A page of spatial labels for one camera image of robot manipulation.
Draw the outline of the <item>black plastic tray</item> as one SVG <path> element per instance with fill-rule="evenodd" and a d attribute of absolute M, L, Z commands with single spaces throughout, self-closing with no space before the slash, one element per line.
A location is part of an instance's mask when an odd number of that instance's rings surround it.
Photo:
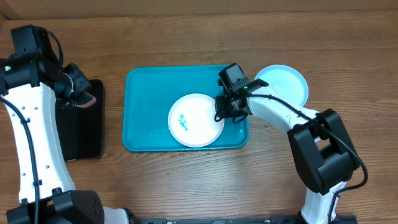
<path fill-rule="evenodd" d="M 105 89 L 101 80 L 91 80 L 86 91 L 96 98 L 88 108 L 57 109 L 58 136 L 66 161 L 99 159 L 104 154 Z"/>

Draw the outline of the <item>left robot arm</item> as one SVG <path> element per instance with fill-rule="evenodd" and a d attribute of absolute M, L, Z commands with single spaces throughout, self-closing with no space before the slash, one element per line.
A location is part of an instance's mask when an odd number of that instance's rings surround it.
<path fill-rule="evenodd" d="M 137 223 L 127 208 L 78 190 L 66 161 L 104 153 L 102 81 L 65 65 L 55 35 L 26 25 L 11 31 L 15 51 L 1 60 L 1 101 L 9 113 L 20 170 L 19 206 L 9 223 Z"/>

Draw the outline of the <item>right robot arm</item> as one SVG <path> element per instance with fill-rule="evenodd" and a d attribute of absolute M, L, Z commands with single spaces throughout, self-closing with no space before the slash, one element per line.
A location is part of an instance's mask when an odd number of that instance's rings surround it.
<path fill-rule="evenodd" d="M 356 217 L 335 212 L 341 193 L 368 181 L 339 114 L 305 108 L 308 85 L 286 65 L 263 68 L 253 80 L 233 63 L 219 72 L 223 95 L 216 97 L 214 120 L 239 123 L 255 116 L 287 134 L 296 171 L 306 186 L 305 202 L 292 218 L 271 217 L 271 223 L 356 223 Z"/>

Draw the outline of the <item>light blue plate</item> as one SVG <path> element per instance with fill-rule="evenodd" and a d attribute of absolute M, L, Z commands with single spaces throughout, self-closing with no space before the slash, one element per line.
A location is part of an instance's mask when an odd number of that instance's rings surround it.
<path fill-rule="evenodd" d="M 255 76 L 267 82 L 273 89 L 295 103 L 304 106 L 308 100 L 308 84 L 303 75 L 287 65 L 270 65 L 263 68 Z"/>

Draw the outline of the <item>white plate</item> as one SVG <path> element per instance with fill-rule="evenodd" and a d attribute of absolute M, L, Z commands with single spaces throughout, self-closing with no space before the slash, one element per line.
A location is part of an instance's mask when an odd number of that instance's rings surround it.
<path fill-rule="evenodd" d="M 187 147 L 204 147 L 215 142 L 224 128 L 224 120 L 216 121 L 215 99 L 192 93 L 178 99 L 168 115 L 171 135 Z"/>

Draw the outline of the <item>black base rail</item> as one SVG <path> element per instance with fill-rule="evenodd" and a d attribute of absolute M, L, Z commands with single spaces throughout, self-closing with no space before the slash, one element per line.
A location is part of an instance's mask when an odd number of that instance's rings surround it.
<path fill-rule="evenodd" d="M 274 215 L 269 218 L 233 218 L 233 219 L 179 219 L 166 218 L 140 219 L 140 224 L 304 224 L 300 215 Z"/>

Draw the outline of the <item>pink and green sponge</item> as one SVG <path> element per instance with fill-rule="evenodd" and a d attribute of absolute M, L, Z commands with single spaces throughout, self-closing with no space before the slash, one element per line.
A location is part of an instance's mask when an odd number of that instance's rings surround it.
<path fill-rule="evenodd" d="M 85 91 L 75 100 L 75 106 L 79 108 L 88 108 L 95 103 L 96 98 Z"/>

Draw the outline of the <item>teal plastic tray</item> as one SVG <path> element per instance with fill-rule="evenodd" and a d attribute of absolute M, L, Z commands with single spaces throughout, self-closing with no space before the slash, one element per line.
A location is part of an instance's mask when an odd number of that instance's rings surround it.
<path fill-rule="evenodd" d="M 126 78 L 123 144 L 133 152 L 190 151 L 169 131 L 168 114 L 181 97 L 223 94 L 218 84 L 224 65 L 141 67 Z"/>

